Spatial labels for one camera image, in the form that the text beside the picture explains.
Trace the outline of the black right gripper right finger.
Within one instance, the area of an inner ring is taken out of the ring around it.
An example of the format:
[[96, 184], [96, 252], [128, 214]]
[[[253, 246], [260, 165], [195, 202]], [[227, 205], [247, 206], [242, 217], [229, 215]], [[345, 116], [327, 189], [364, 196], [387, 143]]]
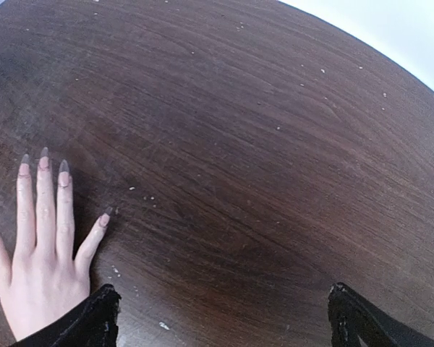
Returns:
[[334, 283], [328, 295], [332, 346], [434, 346], [432, 338], [377, 308], [345, 283]]

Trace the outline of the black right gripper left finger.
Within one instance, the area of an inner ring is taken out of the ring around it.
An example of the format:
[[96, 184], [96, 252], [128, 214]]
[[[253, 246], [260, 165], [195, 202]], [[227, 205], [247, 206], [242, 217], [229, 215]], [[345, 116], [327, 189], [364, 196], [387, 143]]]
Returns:
[[116, 347], [120, 300], [114, 286], [105, 284], [62, 318], [14, 346]]

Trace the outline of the pale hand with long nails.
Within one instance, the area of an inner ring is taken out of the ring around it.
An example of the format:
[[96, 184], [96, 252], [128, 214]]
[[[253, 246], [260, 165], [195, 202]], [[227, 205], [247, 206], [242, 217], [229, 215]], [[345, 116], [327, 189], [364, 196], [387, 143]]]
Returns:
[[8, 255], [0, 236], [0, 303], [14, 338], [21, 341], [89, 297], [90, 266], [112, 209], [97, 218], [75, 250], [72, 175], [66, 160], [53, 175], [48, 148], [42, 149], [34, 176], [29, 156], [23, 156], [16, 195], [13, 255]]

